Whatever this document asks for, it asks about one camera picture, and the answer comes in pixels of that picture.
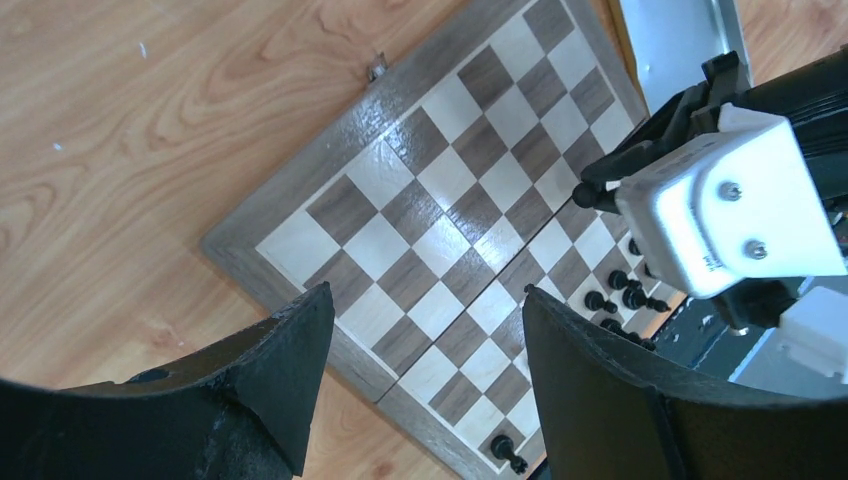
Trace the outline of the black chess piece twelfth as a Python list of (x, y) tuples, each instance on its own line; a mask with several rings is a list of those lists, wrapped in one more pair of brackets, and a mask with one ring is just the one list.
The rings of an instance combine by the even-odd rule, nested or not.
[(664, 313), (671, 310), (666, 301), (650, 297), (639, 288), (627, 288), (622, 293), (622, 302), (630, 310), (646, 308), (655, 312)]

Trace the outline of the wooden chess board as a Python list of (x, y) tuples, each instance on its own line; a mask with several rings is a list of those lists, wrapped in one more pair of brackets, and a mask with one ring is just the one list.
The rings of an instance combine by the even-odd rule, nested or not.
[(650, 335), (609, 286), (649, 278), (623, 221), (579, 208), (579, 171), (646, 111), (587, 1), (474, 1), (204, 238), (275, 309), (328, 283), (329, 363), (465, 479), (505, 479), (491, 442), (544, 454), (520, 318), (534, 284)]

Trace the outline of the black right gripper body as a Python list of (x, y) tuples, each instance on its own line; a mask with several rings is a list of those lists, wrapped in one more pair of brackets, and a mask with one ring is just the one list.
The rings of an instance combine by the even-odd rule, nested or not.
[(695, 136), (718, 131), (723, 104), (751, 88), (748, 74), (735, 51), (702, 64), (706, 79), (672, 96), (611, 153), (585, 167), (580, 183), (605, 187), (632, 176)]

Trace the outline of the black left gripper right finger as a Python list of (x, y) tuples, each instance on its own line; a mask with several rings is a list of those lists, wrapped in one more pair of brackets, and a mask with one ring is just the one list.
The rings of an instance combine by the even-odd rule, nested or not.
[(544, 290), (524, 336), (556, 479), (843, 479), (847, 402), (750, 388), (667, 360)]

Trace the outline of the black chess piece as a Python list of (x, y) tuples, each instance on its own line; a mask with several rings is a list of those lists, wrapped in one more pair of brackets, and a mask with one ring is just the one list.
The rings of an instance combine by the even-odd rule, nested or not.
[(643, 288), (642, 282), (638, 279), (630, 278), (623, 270), (613, 270), (608, 276), (607, 283), (614, 291), (625, 289), (640, 290)]
[(628, 251), (634, 256), (642, 256), (642, 252), (633, 238), (628, 242)]
[(517, 475), (526, 473), (528, 462), (516, 453), (514, 441), (510, 436), (495, 436), (490, 443), (490, 451), (496, 460), (507, 461), (510, 469)]
[(625, 331), (622, 327), (622, 324), (615, 319), (606, 318), (601, 322), (600, 326), (602, 328), (604, 328), (604, 329), (606, 329), (606, 330), (608, 330), (608, 331), (630, 341), (633, 344), (641, 346), (642, 348), (644, 348), (648, 351), (655, 351), (656, 350), (656, 345), (650, 339), (642, 338), (636, 332)]

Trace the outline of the black chess piece eleventh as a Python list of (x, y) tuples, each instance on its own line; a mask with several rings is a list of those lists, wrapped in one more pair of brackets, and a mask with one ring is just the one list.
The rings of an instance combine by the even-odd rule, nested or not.
[(604, 311), (609, 314), (618, 312), (618, 306), (604, 297), (600, 291), (589, 291), (584, 296), (584, 306), (590, 311)]

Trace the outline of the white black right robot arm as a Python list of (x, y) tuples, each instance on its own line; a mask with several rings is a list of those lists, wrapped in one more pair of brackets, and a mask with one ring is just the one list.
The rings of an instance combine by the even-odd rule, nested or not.
[(583, 167), (572, 197), (583, 209), (618, 214), (610, 182), (647, 169), (697, 136), (719, 130), (721, 108), (785, 118), (827, 214), (847, 211), (847, 49), (764, 84), (746, 79), (737, 52), (702, 65), (703, 81), (667, 100), (613, 151)]

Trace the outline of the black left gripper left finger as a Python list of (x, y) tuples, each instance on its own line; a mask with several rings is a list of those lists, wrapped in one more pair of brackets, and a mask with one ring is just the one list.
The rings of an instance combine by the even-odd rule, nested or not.
[(220, 410), (193, 468), (195, 479), (292, 479), (303, 474), (335, 309), (323, 282), (266, 319), (130, 379), (191, 385)]

